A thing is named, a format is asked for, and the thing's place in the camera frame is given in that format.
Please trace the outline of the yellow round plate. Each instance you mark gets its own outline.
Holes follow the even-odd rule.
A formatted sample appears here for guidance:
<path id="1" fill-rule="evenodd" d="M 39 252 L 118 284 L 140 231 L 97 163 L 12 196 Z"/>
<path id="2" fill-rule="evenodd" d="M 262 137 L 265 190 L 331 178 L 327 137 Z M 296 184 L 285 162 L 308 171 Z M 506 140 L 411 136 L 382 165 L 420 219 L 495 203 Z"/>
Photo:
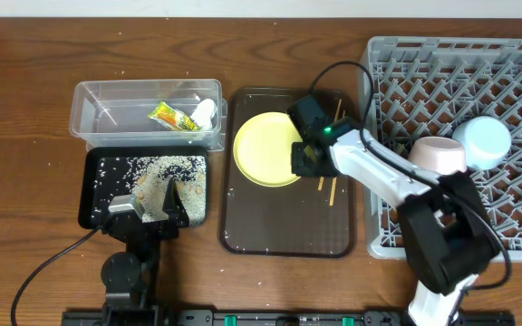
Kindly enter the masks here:
<path id="1" fill-rule="evenodd" d="M 265 112 L 247 120 L 233 141 L 233 157 L 239 171 L 263 187 L 284 187 L 299 176 L 292 172 L 292 145 L 301 137 L 289 116 Z"/>

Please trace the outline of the green snack wrapper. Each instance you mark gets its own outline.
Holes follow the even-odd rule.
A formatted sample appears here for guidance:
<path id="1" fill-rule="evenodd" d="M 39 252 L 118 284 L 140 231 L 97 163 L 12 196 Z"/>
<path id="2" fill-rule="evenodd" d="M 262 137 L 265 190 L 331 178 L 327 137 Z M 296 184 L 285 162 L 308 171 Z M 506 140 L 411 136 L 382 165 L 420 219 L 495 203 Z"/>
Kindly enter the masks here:
<path id="1" fill-rule="evenodd" d="M 176 131 L 196 131 L 200 127 L 184 112 L 170 107 L 161 101 L 158 106 L 148 115 L 151 120 Z"/>

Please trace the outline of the white napkin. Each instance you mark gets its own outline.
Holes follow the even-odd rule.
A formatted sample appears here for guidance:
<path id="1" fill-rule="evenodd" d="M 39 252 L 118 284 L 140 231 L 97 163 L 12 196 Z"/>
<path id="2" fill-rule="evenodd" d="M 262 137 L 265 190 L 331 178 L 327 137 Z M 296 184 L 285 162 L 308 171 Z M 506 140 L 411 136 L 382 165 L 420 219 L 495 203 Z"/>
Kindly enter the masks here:
<path id="1" fill-rule="evenodd" d="M 211 99 L 205 99 L 197 105 L 190 118 L 200 129 L 208 130 L 212 128 L 212 119 L 216 111 L 216 103 Z"/>

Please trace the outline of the pink bowl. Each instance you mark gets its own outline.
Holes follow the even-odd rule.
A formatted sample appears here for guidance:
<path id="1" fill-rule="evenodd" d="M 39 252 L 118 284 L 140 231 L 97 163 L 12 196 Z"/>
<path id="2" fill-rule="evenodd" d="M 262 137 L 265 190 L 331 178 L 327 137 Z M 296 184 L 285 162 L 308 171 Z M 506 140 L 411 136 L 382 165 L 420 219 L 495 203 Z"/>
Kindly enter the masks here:
<path id="1" fill-rule="evenodd" d="M 450 175 L 467 170 L 464 146 L 455 139 L 424 137 L 417 139 L 408 160 L 420 168 Z"/>

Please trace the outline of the light blue bowl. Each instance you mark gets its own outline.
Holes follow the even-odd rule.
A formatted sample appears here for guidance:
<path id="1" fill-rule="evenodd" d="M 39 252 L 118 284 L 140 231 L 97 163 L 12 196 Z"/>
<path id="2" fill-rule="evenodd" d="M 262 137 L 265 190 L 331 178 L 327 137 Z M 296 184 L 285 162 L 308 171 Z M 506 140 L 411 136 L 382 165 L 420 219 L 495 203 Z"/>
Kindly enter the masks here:
<path id="1" fill-rule="evenodd" d="M 496 168 L 511 148 L 511 135 L 506 125 L 488 116 L 460 124 L 452 138 L 464 147 L 467 167 L 472 169 Z"/>

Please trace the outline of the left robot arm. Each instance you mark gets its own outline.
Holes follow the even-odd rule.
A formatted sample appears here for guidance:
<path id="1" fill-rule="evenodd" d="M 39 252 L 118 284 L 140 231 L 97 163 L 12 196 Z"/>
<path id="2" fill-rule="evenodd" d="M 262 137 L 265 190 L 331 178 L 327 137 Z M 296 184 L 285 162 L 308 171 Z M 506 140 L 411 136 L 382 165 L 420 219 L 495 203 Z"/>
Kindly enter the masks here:
<path id="1" fill-rule="evenodd" d="M 179 230 L 189 226 L 174 181 L 167 185 L 161 210 L 166 220 L 144 223 L 144 207 L 137 196 L 118 196 L 110 202 L 101 232 L 126 244 L 126 250 L 111 255 L 101 268 L 106 302 L 100 325 L 169 324 L 167 311 L 155 299 L 160 243 L 177 238 Z"/>

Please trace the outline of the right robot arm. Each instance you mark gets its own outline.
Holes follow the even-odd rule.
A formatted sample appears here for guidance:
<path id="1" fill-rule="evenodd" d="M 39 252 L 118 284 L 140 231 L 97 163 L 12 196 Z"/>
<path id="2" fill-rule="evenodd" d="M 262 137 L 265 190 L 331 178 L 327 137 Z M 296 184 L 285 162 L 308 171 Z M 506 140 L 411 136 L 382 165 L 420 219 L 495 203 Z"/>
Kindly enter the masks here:
<path id="1" fill-rule="evenodd" d="M 351 118 L 333 120 L 312 95 L 286 113 L 302 138 L 292 146 L 293 173 L 346 175 L 392 206 L 418 279 L 408 315 L 416 325 L 451 325 L 463 294 L 504 248 L 473 181 L 411 164 Z"/>

